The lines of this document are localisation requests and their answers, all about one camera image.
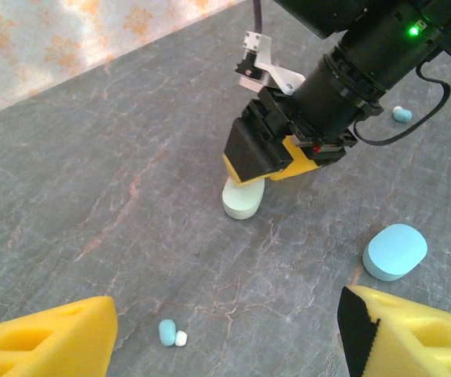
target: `floral wallpaper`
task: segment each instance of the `floral wallpaper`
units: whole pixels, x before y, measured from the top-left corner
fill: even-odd
[[[241,0],[0,0],[0,110]]]

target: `marble table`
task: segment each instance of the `marble table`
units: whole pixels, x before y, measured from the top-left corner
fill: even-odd
[[[266,2],[273,59],[309,73],[321,41]],[[0,322],[111,295],[119,335],[109,376],[346,376],[336,308],[361,284],[451,312],[451,100],[418,132],[269,182],[255,217],[222,209],[222,150],[254,95],[237,84],[243,3],[0,112]],[[445,54],[427,75],[451,82]],[[411,73],[363,126],[402,130],[441,96]],[[379,282],[361,253],[406,223],[429,254]],[[173,318],[189,344],[159,344]]]

